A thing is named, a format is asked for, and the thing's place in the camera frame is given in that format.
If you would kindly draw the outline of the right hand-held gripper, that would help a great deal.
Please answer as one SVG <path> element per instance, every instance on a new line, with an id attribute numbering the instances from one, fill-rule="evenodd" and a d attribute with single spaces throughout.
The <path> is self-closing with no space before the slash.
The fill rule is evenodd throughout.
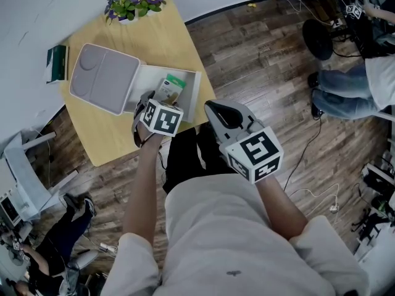
<path id="1" fill-rule="evenodd" d="M 226 141 L 220 144 L 220 152 L 235 172 L 255 184 L 280 169 L 280 142 L 271 127 L 265 127 L 246 105 L 209 100 L 204 111 L 219 141 Z"/>

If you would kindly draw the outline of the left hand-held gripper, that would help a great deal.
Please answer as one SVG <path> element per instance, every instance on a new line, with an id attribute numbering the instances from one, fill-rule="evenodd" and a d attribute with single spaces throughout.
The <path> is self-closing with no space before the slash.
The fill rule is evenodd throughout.
<path id="1" fill-rule="evenodd" d="M 155 91 L 145 92 L 136 107 L 132 125 L 135 145 L 141 147 L 153 134 L 174 137 L 183 118 L 183 110 L 154 100 Z M 142 138 L 139 124 L 148 130 L 149 135 Z"/>

